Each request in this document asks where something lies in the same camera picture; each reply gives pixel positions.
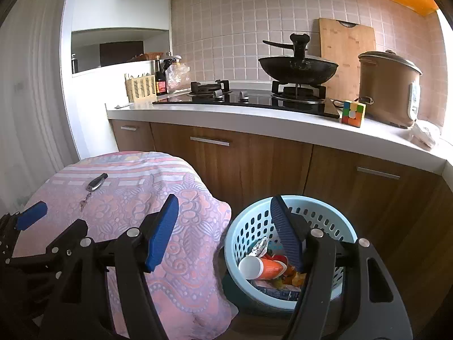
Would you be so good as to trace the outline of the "black gas stove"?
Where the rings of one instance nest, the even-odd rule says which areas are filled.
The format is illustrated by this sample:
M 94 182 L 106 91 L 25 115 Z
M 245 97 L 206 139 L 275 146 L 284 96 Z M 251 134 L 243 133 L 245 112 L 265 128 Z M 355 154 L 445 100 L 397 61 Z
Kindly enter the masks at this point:
M 269 90 L 232 89 L 227 80 L 202 84 L 194 81 L 186 94 L 157 98 L 156 105 L 228 105 L 271 108 L 338 119 L 339 111 L 321 85 L 282 84 L 273 81 Z

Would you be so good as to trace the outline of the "car key with keyring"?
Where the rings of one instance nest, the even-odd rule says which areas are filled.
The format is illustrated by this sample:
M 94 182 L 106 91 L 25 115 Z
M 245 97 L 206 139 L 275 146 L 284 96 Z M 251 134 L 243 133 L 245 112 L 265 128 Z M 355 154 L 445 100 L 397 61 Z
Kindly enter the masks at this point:
M 91 195 L 98 190 L 106 181 L 108 178 L 107 173 L 102 173 L 101 175 L 95 177 L 87 186 L 86 186 L 86 192 L 87 195 L 84 197 L 83 200 L 80 202 L 80 210 L 83 211 L 84 207 L 87 205 L 88 200 L 91 198 Z

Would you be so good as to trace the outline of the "brown rice cooker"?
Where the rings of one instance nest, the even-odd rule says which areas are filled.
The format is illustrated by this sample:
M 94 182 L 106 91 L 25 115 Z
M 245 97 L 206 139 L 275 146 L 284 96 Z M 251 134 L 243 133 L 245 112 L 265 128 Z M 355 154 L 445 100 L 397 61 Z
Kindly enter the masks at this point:
M 358 99 L 376 121 L 410 128 L 418 118 L 422 71 L 395 52 L 363 52 L 358 56 Z

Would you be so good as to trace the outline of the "white plastic bag on counter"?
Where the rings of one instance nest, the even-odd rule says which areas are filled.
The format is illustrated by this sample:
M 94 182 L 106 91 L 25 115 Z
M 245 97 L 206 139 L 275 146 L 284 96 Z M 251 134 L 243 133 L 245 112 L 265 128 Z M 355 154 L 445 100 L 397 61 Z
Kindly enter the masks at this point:
M 412 126 L 411 135 L 414 141 L 432 149 L 441 138 L 441 128 L 427 120 L 417 120 Z

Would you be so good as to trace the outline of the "brown kitchen cabinet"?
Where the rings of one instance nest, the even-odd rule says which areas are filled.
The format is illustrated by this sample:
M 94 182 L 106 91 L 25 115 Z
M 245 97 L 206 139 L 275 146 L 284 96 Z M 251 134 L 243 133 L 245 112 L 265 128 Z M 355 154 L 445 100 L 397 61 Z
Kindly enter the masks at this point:
M 112 120 L 121 151 L 186 160 L 235 211 L 275 194 L 321 199 L 368 237 L 404 289 L 452 284 L 452 192 L 439 175 L 275 137 Z

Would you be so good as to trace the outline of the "colourful puzzle cube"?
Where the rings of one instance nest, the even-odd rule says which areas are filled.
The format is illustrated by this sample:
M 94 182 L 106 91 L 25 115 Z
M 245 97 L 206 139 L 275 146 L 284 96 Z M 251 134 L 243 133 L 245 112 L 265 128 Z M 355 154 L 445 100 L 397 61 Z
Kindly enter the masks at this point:
M 366 105 L 357 101 L 345 101 L 341 123 L 360 128 L 366 114 Z

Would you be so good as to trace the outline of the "wooden cutting board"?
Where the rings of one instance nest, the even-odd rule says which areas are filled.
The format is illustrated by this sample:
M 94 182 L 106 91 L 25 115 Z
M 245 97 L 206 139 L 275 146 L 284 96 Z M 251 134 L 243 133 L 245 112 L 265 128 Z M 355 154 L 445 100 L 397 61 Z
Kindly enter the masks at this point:
M 334 76 L 324 83 L 327 97 L 340 101 L 355 100 L 360 79 L 358 56 L 376 50 L 374 29 L 366 25 L 320 18 L 319 34 L 321 57 L 338 65 Z

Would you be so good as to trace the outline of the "pink patterned tablecloth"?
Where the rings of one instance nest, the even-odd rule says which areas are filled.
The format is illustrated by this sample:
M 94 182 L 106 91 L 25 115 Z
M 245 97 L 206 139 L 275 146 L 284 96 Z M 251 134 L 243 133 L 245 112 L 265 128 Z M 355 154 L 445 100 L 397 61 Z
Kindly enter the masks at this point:
M 230 206 L 208 190 L 193 167 L 161 152 L 126 151 L 91 157 L 50 177 L 31 197 L 45 216 L 21 232 L 15 257 L 52 251 L 52 240 L 76 220 L 96 243 L 144 236 L 146 284 L 170 339 L 215 339 L 237 313 L 221 289 L 216 257 Z

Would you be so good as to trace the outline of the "orange snack bag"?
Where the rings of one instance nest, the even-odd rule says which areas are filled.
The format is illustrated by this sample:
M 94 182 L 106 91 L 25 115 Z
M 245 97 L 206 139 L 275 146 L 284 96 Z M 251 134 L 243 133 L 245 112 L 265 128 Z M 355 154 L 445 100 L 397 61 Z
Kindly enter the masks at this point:
M 305 282 L 305 278 L 305 273 L 298 272 L 294 266 L 290 265 L 283 273 L 283 284 L 300 288 Z

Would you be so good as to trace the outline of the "red plastic bag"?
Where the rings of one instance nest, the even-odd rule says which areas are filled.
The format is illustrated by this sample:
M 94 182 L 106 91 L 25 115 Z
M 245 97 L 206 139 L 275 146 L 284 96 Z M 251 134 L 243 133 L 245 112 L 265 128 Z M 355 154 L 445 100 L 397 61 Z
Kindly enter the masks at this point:
M 288 265 L 288 259 L 286 256 L 284 255 L 278 255 L 278 254 L 269 254 L 269 253 L 266 253 L 264 255 L 264 257 L 267 259 L 267 260 L 273 260 L 273 261 L 278 261 L 278 262 L 281 262 L 285 265 Z

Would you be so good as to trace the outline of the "white paper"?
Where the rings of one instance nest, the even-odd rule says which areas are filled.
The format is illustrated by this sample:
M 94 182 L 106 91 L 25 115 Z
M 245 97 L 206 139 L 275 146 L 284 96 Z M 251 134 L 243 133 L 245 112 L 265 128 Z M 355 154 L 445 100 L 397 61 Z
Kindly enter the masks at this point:
M 268 253 L 269 239 L 263 237 L 250 250 L 249 255 L 257 258 L 262 258 Z

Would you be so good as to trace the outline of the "dark sauce bottle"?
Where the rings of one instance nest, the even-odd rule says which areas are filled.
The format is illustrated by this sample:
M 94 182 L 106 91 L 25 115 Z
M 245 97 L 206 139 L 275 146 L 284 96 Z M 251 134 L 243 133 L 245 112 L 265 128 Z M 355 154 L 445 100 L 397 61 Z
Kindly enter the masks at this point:
M 162 70 L 161 60 L 160 60 L 159 55 L 157 55 L 154 60 L 154 77 L 155 77 L 154 81 L 155 81 L 155 85 L 156 85 L 157 95 L 167 94 L 166 76 L 164 74 L 164 71 Z

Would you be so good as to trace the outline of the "black wok pan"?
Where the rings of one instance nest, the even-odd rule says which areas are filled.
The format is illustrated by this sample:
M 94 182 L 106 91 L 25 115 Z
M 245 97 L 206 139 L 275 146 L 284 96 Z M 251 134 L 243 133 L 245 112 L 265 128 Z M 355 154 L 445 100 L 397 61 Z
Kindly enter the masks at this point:
M 262 41 L 263 44 L 272 47 L 293 51 L 293 56 L 270 56 L 259 59 L 262 70 L 271 78 L 284 84 L 319 85 L 334 76 L 339 67 L 337 63 L 305 53 L 310 36 L 292 33 L 289 39 L 292 41 L 291 44 Z

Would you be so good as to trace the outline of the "orange cylindrical chip can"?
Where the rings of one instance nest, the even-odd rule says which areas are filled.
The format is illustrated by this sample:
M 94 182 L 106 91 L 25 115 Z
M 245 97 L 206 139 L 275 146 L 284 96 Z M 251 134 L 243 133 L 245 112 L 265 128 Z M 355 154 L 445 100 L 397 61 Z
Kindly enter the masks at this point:
M 246 256 L 240 261 L 238 269 L 247 280 L 272 280 L 279 278 L 287 270 L 287 265 L 278 260 Z

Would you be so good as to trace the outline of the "light blue plastic basket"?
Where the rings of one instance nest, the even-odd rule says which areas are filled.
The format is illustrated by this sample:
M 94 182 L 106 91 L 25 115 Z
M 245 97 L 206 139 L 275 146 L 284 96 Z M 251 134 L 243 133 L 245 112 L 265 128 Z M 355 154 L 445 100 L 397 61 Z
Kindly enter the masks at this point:
M 284 195 L 283 200 L 292 213 L 303 217 L 310 227 L 324 231 L 331 238 L 348 243 L 358 239 L 348 219 L 329 204 L 298 195 Z M 228 228 L 224 243 L 228 274 L 223 279 L 223 288 L 227 298 L 241 308 L 287 314 L 294 310 L 294 301 L 289 298 L 274 298 L 260 291 L 243 277 L 238 267 L 240 261 L 264 237 L 268 238 L 268 247 L 272 253 L 285 253 L 273 224 L 270 201 L 267 197 L 250 205 Z

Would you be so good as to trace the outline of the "clear plastic bag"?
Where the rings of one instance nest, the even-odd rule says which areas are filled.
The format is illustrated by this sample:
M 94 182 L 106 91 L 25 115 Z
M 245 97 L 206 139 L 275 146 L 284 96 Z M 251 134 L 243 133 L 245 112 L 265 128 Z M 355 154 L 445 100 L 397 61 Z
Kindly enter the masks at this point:
M 175 94 L 191 89 L 191 68 L 179 61 L 166 70 L 166 89 L 168 94 Z

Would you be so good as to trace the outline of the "beige woven basket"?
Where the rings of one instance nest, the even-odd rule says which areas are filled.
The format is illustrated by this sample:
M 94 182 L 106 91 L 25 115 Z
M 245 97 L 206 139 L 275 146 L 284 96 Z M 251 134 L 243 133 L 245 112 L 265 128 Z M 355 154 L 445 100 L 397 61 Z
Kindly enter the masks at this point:
M 157 99 L 155 77 L 153 75 L 142 75 L 136 78 L 126 75 L 125 87 L 130 103 L 153 102 Z

